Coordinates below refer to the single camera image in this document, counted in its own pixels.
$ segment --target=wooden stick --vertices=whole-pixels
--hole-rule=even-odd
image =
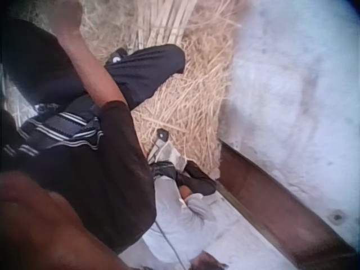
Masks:
[[[144,10],[144,41],[147,41],[149,39],[151,29],[151,2],[149,2],[149,0],[145,0],[142,4]]]
[[[176,15],[176,19],[175,22],[173,24],[172,27],[172,31],[170,33],[170,37],[169,37],[169,43],[175,43],[176,42],[176,37],[179,33],[179,26],[180,26],[180,22],[184,16],[186,7],[188,6],[188,0],[182,0],[179,11]]]
[[[160,24],[161,24],[161,21],[162,21],[162,19],[163,19],[163,14],[165,14],[166,9],[167,9],[167,7],[166,7],[166,6],[163,6],[162,10],[158,13],[158,16],[157,16],[155,25],[154,25],[153,28],[151,29],[151,33],[150,33],[150,36],[149,36],[149,38],[148,38],[146,47],[151,47],[151,46],[154,46],[154,45],[155,45],[155,43],[156,43],[156,34],[157,34],[158,31],[159,31]]]
[[[168,20],[168,23],[167,23],[166,29],[165,29],[164,43],[168,43],[170,33],[173,29],[173,24],[174,24],[175,18],[177,17],[177,14],[179,11],[179,5],[182,5],[183,2],[187,2],[187,0],[182,0],[182,2],[180,2],[179,0],[175,0],[173,3],[173,8],[171,10],[170,17],[169,17],[169,20]]]
[[[195,6],[196,6],[196,3],[197,3],[197,0],[190,0],[189,3],[188,3],[188,7],[186,9],[186,12],[184,14],[184,17],[183,17],[183,20],[182,20],[182,23],[181,23],[181,28],[180,28],[179,33],[178,33],[178,38],[176,40],[177,45],[181,44],[181,40],[182,40],[182,36],[184,35],[185,27],[186,27],[187,22],[189,21],[189,19],[191,17],[191,14],[192,14]]]
[[[139,42],[139,50],[144,49],[144,32],[143,32],[143,0],[137,0],[138,7],[138,42]]]
[[[163,19],[161,20],[159,35],[157,36],[156,45],[162,45],[164,43],[164,33],[165,33],[165,27],[167,25],[167,22],[169,20],[169,15],[171,11],[171,7],[173,6],[173,0],[165,0],[164,6],[165,6],[165,12],[161,15],[163,16]]]
[[[151,30],[158,18],[158,0],[151,0]]]

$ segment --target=dark pants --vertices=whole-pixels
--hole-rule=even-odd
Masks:
[[[31,105],[67,105],[85,94],[69,57],[49,32],[27,21],[8,20],[1,40],[5,71]],[[184,67],[184,52],[167,44],[136,51],[105,69],[132,110]]]
[[[192,193],[200,193],[204,196],[214,194],[216,182],[204,173],[193,161],[188,161],[184,172],[189,176],[176,171],[174,164],[169,161],[160,161],[150,164],[152,176],[167,176],[174,179],[178,187],[187,186]]]

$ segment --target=sleeve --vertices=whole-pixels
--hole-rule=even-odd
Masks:
[[[203,201],[203,195],[199,193],[191,194],[184,200],[185,204],[189,209],[200,216],[202,219],[207,221],[216,221],[213,211],[210,205]]]
[[[127,220],[129,228],[144,233],[156,218],[155,188],[132,116],[125,103],[111,101],[101,108],[99,120],[101,163],[114,213],[123,213],[121,219]]]

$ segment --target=stain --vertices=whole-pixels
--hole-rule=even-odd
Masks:
[[[319,126],[319,120],[316,115],[316,90],[320,77],[321,58],[316,58],[307,70],[304,71],[301,88],[301,98],[299,103],[299,111],[295,121],[290,127],[290,134],[287,137],[287,142],[294,147],[290,148],[283,165],[291,159],[297,151],[305,151],[306,147],[312,141]],[[307,132],[306,139],[298,142],[299,134]]]

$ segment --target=light blue clothing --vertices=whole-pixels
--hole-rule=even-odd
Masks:
[[[197,257],[214,240],[216,218],[201,194],[192,194],[184,201],[175,180],[159,176],[155,178],[155,199],[156,221],[183,262]],[[156,223],[143,239],[158,260],[178,262]]]

